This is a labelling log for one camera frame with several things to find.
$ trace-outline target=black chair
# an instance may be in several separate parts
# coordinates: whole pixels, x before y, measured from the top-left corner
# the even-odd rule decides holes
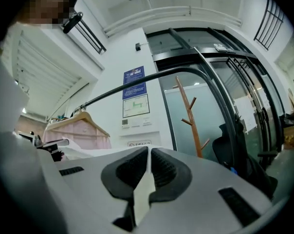
[[[235,157],[233,157],[231,150],[226,125],[221,125],[220,129],[222,130],[222,136],[212,143],[213,151],[218,162],[230,168],[233,166],[234,158],[236,165],[233,168],[235,168],[238,175],[261,190],[268,198],[272,199],[278,181],[273,177],[269,177],[260,164],[247,154],[243,125],[239,118],[236,117],[236,142],[239,151],[235,154]]]

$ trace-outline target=glass door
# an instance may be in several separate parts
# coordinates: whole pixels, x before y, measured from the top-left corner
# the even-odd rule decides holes
[[[261,104],[252,83],[231,58],[207,58],[223,82],[244,127],[247,152],[257,154],[267,150],[267,131]]]
[[[267,93],[264,87],[256,77],[254,71],[250,68],[250,63],[245,59],[234,59],[234,61],[238,64],[240,69],[246,74],[249,82],[252,84],[254,93],[256,94],[260,104],[261,110],[263,114],[263,119],[265,121],[267,139],[268,139],[268,150],[276,150],[277,149],[277,138],[276,138],[276,125],[275,120],[271,108],[271,103],[268,100]]]

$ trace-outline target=poster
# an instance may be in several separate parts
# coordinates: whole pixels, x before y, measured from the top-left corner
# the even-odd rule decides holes
[[[144,76],[145,76],[144,66],[129,70],[124,73],[123,84],[127,84],[131,81],[135,81],[137,79],[143,78]],[[123,90],[122,99],[129,99],[129,98],[140,96],[146,93],[147,93],[146,82],[143,82],[141,84],[138,84],[136,86]]]
[[[268,98],[266,96],[266,93],[265,93],[264,89],[258,88],[257,92],[258,92],[258,94],[259,94],[259,96],[260,96],[260,98],[261,98],[261,100],[263,102],[263,107],[265,109],[267,109],[267,110],[270,109],[269,100],[268,100]]]
[[[248,133],[253,128],[257,127],[251,101],[247,96],[235,99],[234,101],[241,119],[244,120],[246,133]]]
[[[148,113],[150,113],[148,95],[142,95],[123,101],[123,118]]]

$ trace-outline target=pink garment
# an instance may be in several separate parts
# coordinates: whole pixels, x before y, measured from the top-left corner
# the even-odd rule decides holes
[[[82,149],[86,150],[111,148],[109,137],[84,120],[78,120],[52,130],[45,130],[43,143],[62,139],[62,137],[73,140]]]

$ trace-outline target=clothes hanger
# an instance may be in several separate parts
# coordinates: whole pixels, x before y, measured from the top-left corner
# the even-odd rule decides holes
[[[69,118],[69,119],[65,119],[65,120],[62,120],[62,121],[59,121],[59,122],[56,122],[56,123],[52,123],[52,124],[49,124],[47,125],[47,127],[45,128],[46,131],[49,131],[49,130],[52,130],[52,129],[55,129],[55,128],[58,128],[58,127],[62,127],[62,126],[65,126],[67,124],[71,124],[71,123],[74,123],[78,120],[84,120],[85,122],[89,123],[91,126],[93,126],[94,128],[97,128],[98,130],[100,130],[104,135],[110,137],[110,135],[104,131],[101,127],[99,127],[91,118],[90,114],[88,112],[82,112],[81,111],[81,108],[79,108],[80,110],[80,113]]]

